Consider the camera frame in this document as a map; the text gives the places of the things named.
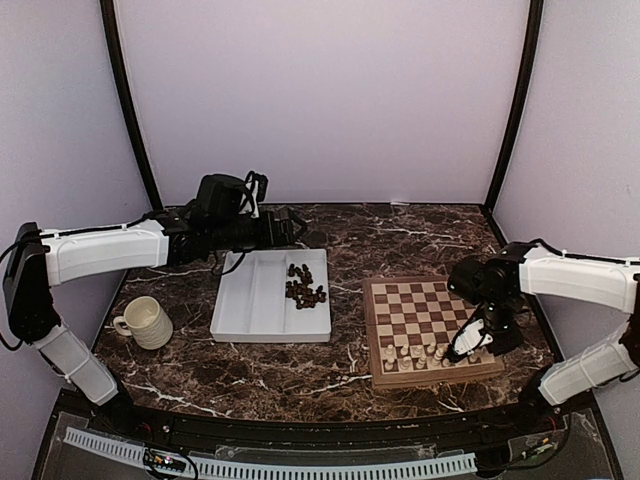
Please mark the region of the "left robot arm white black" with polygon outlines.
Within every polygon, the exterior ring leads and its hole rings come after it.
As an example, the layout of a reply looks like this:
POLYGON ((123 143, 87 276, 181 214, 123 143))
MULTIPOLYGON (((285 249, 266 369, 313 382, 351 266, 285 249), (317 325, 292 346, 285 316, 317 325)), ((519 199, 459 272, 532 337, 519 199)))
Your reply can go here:
POLYGON ((220 251, 246 255, 254 250, 296 244, 308 223, 296 211, 262 205, 268 180, 255 171, 244 178, 209 174, 195 197, 136 220, 71 229, 26 222, 1 255, 6 265, 2 294, 13 350, 36 349, 88 401, 103 407, 101 417, 120 436, 141 427, 126 388, 76 335, 59 291, 91 283, 113 286, 131 269, 175 267, 206 261, 220 251))

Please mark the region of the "wooden chess board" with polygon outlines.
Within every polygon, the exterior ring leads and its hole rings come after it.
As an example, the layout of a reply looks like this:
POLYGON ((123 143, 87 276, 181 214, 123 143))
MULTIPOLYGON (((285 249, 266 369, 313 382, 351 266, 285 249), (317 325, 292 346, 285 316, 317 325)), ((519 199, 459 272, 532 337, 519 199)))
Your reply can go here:
POLYGON ((370 278, 363 281, 366 333, 370 352, 372 385, 375 389, 399 389, 429 386, 439 382, 462 383, 495 377, 504 371, 503 361, 485 348, 473 354, 480 362, 470 364, 468 357, 456 364, 443 358, 442 366, 433 368, 433 355, 426 346, 436 344, 435 351, 447 347, 456 332, 468 320, 474 307, 447 289, 445 276, 370 278), (392 344, 394 368, 385 369, 383 349, 392 344), (422 345, 428 359, 422 370, 419 358, 412 358, 408 371, 399 369, 400 349, 404 344, 422 345))

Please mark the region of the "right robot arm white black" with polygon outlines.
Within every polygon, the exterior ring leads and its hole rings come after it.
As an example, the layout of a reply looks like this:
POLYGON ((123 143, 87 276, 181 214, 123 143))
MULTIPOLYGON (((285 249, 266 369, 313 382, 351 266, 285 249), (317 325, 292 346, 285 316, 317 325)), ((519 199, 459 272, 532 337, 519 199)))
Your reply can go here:
POLYGON ((466 257, 451 270, 450 293, 474 307, 449 343, 459 362, 485 347, 496 356, 523 341, 516 316, 538 299, 552 317, 565 359, 534 374, 510 413, 521 434, 549 408, 639 373, 639 259, 571 253, 542 239, 506 244, 485 261, 466 257))

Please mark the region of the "white plastic divided tray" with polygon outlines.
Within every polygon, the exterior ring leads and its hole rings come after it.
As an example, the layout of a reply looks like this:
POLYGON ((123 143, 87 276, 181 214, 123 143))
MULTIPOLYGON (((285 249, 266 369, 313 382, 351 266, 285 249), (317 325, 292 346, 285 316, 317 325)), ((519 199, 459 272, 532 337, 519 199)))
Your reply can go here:
POLYGON ((285 293, 290 265, 306 265, 314 287, 328 291, 324 249, 227 253, 210 332, 217 342, 322 343, 331 336, 328 301, 299 309, 285 293))

